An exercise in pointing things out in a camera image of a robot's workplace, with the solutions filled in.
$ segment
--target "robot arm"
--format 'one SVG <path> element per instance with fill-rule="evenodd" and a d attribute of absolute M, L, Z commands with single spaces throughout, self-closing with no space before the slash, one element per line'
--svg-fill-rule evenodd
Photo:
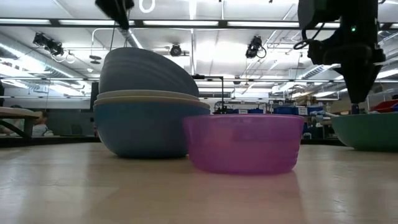
<path fill-rule="evenodd" d="M 308 57 L 315 65 L 341 64 L 335 70 L 344 76 L 353 113 L 364 102 L 386 61 L 377 44 L 378 0 L 300 0 L 298 21 L 303 41 L 295 49 L 309 45 Z M 326 40 L 308 39 L 305 31 L 319 23 L 340 19 L 340 27 Z"/>

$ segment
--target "table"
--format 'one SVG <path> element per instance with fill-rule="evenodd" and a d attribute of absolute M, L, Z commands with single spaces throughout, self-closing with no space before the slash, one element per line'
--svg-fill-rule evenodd
<path fill-rule="evenodd" d="M 0 126 L 4 126 L 11 131 L 14 131 L 16 134 L 23 138 L 31 138 L 32 130 L 34 125 L 34 120 L 39 118 L 40 115 L 38 112 L 29 111 L 26 109 L 20 108 L 6 108 L 0 106 Z M 17 127 L 12 124 L 9 124 L 2 119 L 11 118 L 11 119 L 24 119 L 24 130 L 21 131 Z"/>
<path fill-rule="evenodd" d="M 0 150 L 9 223 L 398 223 L 398 154 L 302 146 L 293 172 L 207 174 L 119 159 L 101 143 Z"/>

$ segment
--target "purple plastic bowl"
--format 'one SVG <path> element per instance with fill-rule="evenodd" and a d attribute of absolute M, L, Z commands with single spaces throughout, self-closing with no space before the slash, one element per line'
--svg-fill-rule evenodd
<path fill-rule="evenodd" d="M 204 115 L 184 119 L 189 158 L 198 169 L 227 174 L 280 174 L 297 162 L 304 118 Z"/>

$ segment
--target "teal bowl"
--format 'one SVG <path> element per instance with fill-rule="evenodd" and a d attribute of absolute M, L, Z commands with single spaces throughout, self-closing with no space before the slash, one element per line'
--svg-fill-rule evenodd
<path fill-rule="evenodd" d="M 398 113 L 339 116 L 331 123 L 346 146 L 362 151 L 398 152 Z"/>
<path fill-rule="evenodd" d="M 94 109 L 104 145 L 119 157 L 137 159 L 185 157 L 183 119 L 210 114 L 208 108 L 176 101 L 104 103 Z"/>

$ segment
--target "gray bowl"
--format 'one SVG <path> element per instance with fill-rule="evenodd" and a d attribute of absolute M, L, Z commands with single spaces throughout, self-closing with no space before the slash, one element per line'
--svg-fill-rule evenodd
<path fill-rule="evenodd" d="M 193 78 L 173 61 L 157 53 L 123 47 L 107 54 L 99 80 L 99 92 L 162 90 L 198 96 Z"/>

